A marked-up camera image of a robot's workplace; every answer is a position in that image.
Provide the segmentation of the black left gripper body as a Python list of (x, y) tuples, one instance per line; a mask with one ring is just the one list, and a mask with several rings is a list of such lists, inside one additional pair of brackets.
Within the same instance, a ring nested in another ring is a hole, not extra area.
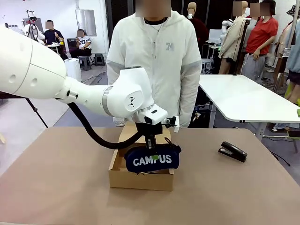
[(163, 127), (161, 123), (156, 125), (147, 123), (136, 123), (137, 132), (145, 137), (146, 140), (160, 135), (163, 133)]

